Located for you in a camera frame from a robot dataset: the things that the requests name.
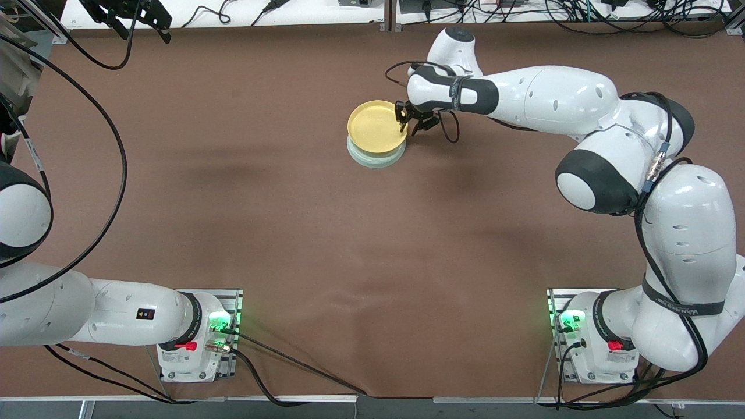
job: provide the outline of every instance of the yellow lid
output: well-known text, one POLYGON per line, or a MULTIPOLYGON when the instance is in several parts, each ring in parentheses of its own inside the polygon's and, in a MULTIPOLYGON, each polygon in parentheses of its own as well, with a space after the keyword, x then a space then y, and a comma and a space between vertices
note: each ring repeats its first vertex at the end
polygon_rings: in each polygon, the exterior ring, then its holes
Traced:
POLYGON ((401 131, 396 121, 396 106, 386 101, 361 104, 346 123, 349 138, 368 153, 387 153, 406 139, 408 125, 401 131))

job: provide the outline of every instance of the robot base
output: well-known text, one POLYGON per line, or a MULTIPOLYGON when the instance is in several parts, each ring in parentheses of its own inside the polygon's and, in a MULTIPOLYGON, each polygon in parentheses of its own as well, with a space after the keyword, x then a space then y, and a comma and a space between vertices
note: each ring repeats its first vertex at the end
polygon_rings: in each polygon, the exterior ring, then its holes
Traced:
POLYGON ((237 346, 234 336, 215 332, 220 324, 234 327, 240 318, 243 291, 237 289, 197 290, 191 292, 202 306, 202 322, 197 335, 192 340, 197 344, 195 350, 183 347, 166 351, 157 347, 158 363, 161 367, 161 380, 164 382, 211 382, 235 375, 235 357, 207 349, 207 344, 220 347, 222 344, 237 346))
POLYGON ((609 350, 592 320, 592 305, 605 289, 549 289, 548 309, 552 330, 573 327, 570 333, 557 333, 554 340, 557 368, 561 356, 572 344, 560 371, 564 382, 582 384, 618 384, 632 382, 639 355, 637 350, 609 350))

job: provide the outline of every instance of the black strap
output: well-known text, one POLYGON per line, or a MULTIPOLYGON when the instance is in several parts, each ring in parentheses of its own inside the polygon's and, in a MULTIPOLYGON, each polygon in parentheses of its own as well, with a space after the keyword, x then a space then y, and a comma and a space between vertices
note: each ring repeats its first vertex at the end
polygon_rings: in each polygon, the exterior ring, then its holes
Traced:
POLYGON ((471 77, 473 76, 459 75, 453 78, 453 82, 450 85, 450 98, 453 110, 460 111, 460 91, 463 89, 463 82, 471 77))
POLYGON ((185 344, 186 342, 194 340, 194 337, 199 331, 199 325, 202 324, 202 305, 199 304, 199 301, 191 292, 181 292, 181 294, 183 294, 184 297, 191 301, 191 309, 193 314, 191 317, 191 325, 189 325, 188 330, 186 330, 186 332, 178 338, 159 344, 158 346, 160 346, 160 348, 163 350, 176 350, 177 344, 185 344))
POLYGON ((724 301, 719 303, 698 303, 698 304, 683 304, 676 303, 670 298, 657 292, 656 289, 647 282, 647 275, 644 275, 644 280, 641 282, 641 289, 650 298, 650 300, 658 303, 660 306, 685 317, 694 317, 698 315, 718 315, 724 310, 724 301))
POLYGON ((634 344, 630 340, 624 339, 613 333, 603 318, 603 304, 608 296, 613 292, 615 291, 603 291, 597 296, 597 298, 595 298, 595 302, 592 304, 592 321, 595 323, 595 329, 600 333, 600 337, 603 338, 603 340, 606 342, 620 342, 621 345, 623 345, 621 350, 634 350, 634 344))

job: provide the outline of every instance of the velcro strap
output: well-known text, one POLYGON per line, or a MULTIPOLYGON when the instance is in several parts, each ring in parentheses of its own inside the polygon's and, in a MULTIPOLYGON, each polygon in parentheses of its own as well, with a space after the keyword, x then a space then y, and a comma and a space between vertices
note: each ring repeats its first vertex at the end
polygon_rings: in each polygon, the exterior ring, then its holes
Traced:
POLYGON ((459 75, 453 78, 453 83, 450 84, 450 98, 453 110, 460 111, 460 91, 463 88, 463 82, 471 77, 473 76, 459 75))
POLYGON ((656 289, 647 282, 647 275, 644 275, 644 281, 641 282, 641 289, 650 298, 650 300, 658 303, 660 306, 686 317, 694 317, 698 315, 718 315, 724 310, 724 301, 719 303, 698 303, 698 304, 682 304, 672 301, 670 298, 657 292, 656 289))

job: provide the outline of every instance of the grey floor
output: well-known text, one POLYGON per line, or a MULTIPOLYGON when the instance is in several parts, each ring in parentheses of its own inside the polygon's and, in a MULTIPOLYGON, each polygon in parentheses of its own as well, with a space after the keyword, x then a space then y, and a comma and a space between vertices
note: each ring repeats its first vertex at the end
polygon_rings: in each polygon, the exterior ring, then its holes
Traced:
MULTIPOLYGON (((662 406, 671 412, 670 406, 662 406)), ((373 399, 362 397, 357 403, 359 419, 665 419, 651 405, 634 405, 596 412, 573 412, 522 404, 435 404, 429 399, 373 399)), ((75 419, 80 402, 5 402, 0 419, 75 419)), ((743 406, 686 406, 681 414, 690 419, 741 419, 743 406)), ((92 419, 353 419, 352 403, 313 403, 279 408, 268 402, 201 402, 189 406, 167 406, 156 402, 97 402, 92 419)))

